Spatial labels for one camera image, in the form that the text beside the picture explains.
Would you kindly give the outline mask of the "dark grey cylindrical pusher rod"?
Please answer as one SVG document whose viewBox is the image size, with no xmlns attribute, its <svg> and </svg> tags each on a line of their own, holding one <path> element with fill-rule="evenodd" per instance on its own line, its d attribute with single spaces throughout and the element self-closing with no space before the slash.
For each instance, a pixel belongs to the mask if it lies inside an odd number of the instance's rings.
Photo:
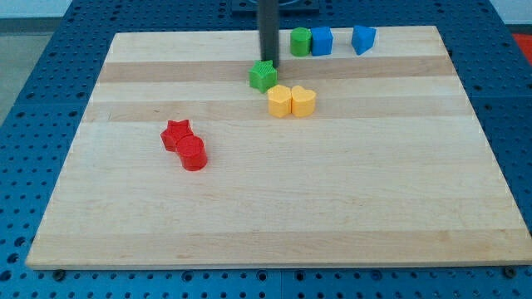
<svg viewBox="0 0 532 299">
<path fill-rule="evenodd" d="M 279 65 L 279 4 L 278 0 L 257 1 L 257 25 L 262 61 Z"/>
</svg>

